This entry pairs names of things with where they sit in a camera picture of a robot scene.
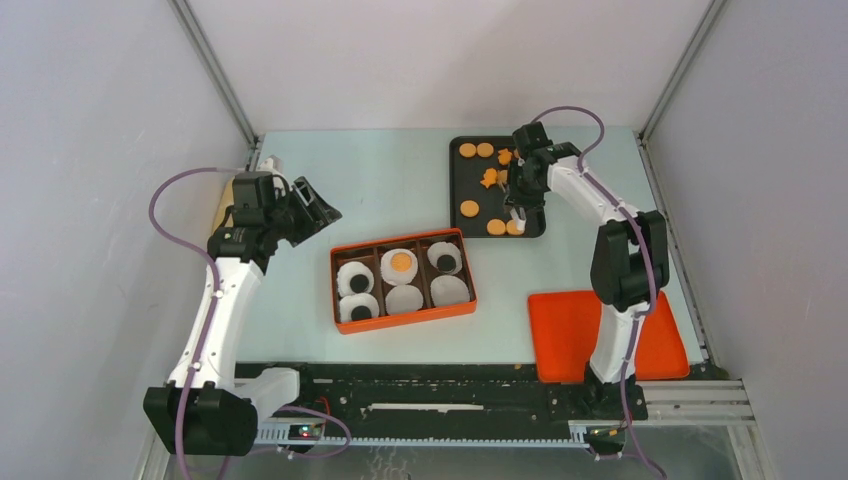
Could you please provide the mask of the metal tongs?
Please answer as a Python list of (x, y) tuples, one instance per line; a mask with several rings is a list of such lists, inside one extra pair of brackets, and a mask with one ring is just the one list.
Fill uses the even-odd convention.
[(520, 208), (516, 209), (514, 206), (509, 205), (507, 203), (507, 197), (508, 197), (508, 194), (509, 194), (508, 183), (507, 183), (506, 187), (499, 186), (499, 188), (504, 193), (504, 211), (509, 215), (510, 220), (514, 220), (516, 222), (517, 228), (520, 231), (522, 231), (522, 234), (523, 234), (526, 230), (526, 215), (525, 215), (525, 213), (523, 212), (522, 209), (520, 209)]

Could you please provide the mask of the black cookie tray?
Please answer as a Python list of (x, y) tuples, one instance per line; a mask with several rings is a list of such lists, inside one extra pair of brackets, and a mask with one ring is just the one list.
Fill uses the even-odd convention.
[[(463, 158), (458, 148), (463, 143), (475, 145), (483, 142), (491, 143), (495, 152), (489, 158), (476, 155), (473, 158)], [(510, 149), (517, 157), (515, 143), (509, 136), (458, 136), (449, 143), (449, 193), (451, 226), (459, 229), (467, 238), (487, 238), (486, 224), (491, 219), (501, 219), (505, 223), (510, 220), (504, 211), (504, 193), (499, 186), (489, 189), (480, 184), (484, 171), (488, 168), (508, 170), (497, 164), (497, 151)], [(480, 213), (474, 218), (465, 218), (460, 213), (460, 204), (465, 200), (476, 201)]]

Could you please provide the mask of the black sandwich cookie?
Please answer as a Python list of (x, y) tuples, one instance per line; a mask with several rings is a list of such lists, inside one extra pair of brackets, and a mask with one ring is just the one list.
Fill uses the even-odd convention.
[(449, 254), (437, 258), (436, 268), (443, 274), (454, 274), (457, 267), (456, 259)]
[(367, 305), (357, 305), (350, 312), (352, 321), (366, 320), (373, 317), (371, 308)]
[(370, 277), (363, 273), (354, 274), (350, 278), (348, 285), (354, 294), (369, 293), (372, 288)]

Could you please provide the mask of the orange cookie box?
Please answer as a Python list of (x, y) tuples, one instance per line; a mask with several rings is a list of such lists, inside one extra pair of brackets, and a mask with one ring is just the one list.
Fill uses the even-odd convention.
[(333, 322), (345, 335), (471, 314), (477, 294), (457, 228), (330, 251)]

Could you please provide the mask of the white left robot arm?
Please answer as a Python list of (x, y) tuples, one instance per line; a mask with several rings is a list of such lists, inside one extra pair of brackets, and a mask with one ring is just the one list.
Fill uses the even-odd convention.
[(296, 247), (341, 217), (304, 177), (274, 171), (236, 173), (233, 204), (199, 247), (157, 221), (158, 188), (148, 207), (154, 229), (197, 253), (206, 279), (197, 315), (180, 358), (161, 387), (151, 387), (143, 410), (169, 453), (177, 456), (245, 456), (259, 424), (281, 408), (304, 416), (315, 388), (298, 371), (270, 367), (244, 384), (236, 381), (235, 354), (256, 290), (280, 241)]

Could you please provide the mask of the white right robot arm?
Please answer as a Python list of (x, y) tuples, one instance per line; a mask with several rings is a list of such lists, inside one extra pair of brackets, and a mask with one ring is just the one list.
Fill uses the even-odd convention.
[(597, 227), (590, 281), (602, 311), (589, 359), (597, 381), (583, 388), (581, 402), (591, 416), (606, 418), (622, 403), (614, 383), (634, 375), (642, 320), (669, 279), (666, 220), (615, 194), (588, 167), (584, 152), (550, 140), (541, 122), (519, 127), (512, 139), (518, 157), (508, 167), (504, 209), (516, 230), (524, 231), (547, 193), (559, 195)]

